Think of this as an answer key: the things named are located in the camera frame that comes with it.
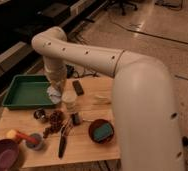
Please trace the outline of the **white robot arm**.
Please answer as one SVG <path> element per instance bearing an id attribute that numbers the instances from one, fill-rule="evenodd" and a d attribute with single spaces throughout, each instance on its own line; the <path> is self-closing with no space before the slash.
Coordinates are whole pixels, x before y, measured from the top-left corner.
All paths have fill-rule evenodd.
<path id="1" fill-rule="evenodd" d="M 35 35 L 32 47 L 52 73 L 64 59 L 113 78 L 112 112 L 122 171 L 185 171 L 173 79 L 160 60 L 69 43 L 59 27 Z"/>

